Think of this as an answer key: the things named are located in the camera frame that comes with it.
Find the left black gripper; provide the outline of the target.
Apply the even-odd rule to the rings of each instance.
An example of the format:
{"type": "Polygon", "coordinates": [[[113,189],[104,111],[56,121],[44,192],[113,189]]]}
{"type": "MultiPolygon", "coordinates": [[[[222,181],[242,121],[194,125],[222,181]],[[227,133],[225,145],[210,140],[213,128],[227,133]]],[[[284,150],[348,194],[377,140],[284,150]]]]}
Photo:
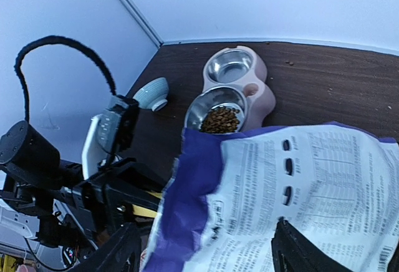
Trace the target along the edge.
{"type": "Polygon", "coordinates": [[[72,190],[74,206],[84,230],[113,235],[125,223],[146,230],[154,219],[161,199],[162,178],[134,158],[124,158],[72,190]]]}

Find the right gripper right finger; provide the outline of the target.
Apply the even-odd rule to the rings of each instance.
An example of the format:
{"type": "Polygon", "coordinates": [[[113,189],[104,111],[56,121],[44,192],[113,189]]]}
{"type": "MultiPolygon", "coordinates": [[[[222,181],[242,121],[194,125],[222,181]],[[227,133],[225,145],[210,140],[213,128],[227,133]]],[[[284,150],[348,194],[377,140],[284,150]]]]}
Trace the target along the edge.
{"type": "Polygon", "coordinates": [[[271,240],[274,270],[278,272],[350,272],[311,243],[284,217],[271,240]]]}

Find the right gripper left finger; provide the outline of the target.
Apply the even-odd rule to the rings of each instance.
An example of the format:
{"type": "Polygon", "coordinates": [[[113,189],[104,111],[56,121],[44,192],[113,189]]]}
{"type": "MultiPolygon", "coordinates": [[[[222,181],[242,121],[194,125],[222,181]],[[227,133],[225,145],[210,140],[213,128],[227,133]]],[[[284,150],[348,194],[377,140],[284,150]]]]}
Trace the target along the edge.
{"type": "Polygon", "coordinates": [[[129,271],[140,270],[141,238],[134,223],[125,223],[110,239],[74,271],[122,271],[130,262],[129,271]]]}

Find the purple puppy food bag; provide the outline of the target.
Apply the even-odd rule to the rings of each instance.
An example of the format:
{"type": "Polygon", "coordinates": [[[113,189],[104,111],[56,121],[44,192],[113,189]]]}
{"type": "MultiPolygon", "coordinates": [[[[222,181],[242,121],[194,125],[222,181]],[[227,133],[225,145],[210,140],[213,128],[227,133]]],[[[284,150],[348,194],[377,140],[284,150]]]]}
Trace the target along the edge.
{"type": "Polygon", "coordinates": [[[386,271],[398,246],[398,143],[335,122],[185,129],[143,270],[272,271],[280,218],[349,270],[386,271]]]}

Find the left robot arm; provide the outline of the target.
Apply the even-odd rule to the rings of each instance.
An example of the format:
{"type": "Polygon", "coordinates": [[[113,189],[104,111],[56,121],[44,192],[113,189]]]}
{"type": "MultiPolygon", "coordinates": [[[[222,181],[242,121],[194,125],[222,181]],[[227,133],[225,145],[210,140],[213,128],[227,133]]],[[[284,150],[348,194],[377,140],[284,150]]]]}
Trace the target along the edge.
{"type": "Polygon", "coordinates": [[[138,271],[164,181],[134,158],[107,152],[85,177],[85,163],[63,161],[28,122],[1,137],[1,198],[39,219],[34,241],[72,252],[67,271],[138,271]]]}

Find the brown kibble pet food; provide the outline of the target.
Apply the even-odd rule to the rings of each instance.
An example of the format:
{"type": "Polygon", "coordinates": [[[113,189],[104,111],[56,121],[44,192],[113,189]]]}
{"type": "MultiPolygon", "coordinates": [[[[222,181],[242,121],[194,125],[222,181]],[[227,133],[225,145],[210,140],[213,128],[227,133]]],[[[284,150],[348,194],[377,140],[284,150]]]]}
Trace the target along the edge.
{"type": "Polygon", "coordinates": [[[226,134],[237,131],[240,111],[225,106],[217,107],[208,112],[204,118],[200,131],[209,134],[226,134]]]}

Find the pink double pet feeder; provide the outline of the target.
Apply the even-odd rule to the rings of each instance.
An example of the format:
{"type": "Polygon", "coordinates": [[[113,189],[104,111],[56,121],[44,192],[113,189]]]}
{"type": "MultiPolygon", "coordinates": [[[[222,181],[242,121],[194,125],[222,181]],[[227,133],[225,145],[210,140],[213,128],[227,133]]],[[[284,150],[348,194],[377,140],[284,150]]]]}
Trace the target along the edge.
{"type": "Polygon", "coordinates": [[[185,115],[184,127],[199,130],[211,110],[236,110],[237,131],[262,127],[276,106],[276,98],[266,85],[267,67],[249,47],[225,48],[211,56],[203,68],[203,92],[185,115]]]}

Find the light blue ceramic bowl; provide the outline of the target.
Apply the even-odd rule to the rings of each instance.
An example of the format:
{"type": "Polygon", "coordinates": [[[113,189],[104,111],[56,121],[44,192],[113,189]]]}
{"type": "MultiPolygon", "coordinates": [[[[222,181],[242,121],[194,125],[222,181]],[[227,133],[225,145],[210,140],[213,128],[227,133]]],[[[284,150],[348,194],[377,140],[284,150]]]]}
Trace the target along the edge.
{"type": "Polygon", "coordinates": [[[140,88],[133,99],[139,103],[141,109],[159,111],[167,103],[169,85],[164,77],[159,77],[140,88]]]}

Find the left aluminium frame post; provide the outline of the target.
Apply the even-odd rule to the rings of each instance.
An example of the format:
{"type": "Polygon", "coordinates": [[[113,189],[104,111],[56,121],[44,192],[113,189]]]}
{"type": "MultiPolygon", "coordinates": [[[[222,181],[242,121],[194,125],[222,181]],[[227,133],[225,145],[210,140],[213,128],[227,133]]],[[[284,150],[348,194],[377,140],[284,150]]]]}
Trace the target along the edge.
{"type": "Polygon", "coordinates": [[[152,43],[159,49],[163,45],[163,40],[151,26],[138,6],[133,0],[118,0],[124,9],[128,12],[129,16],[140,26],[140,29],[150,38],[152,43]]]}

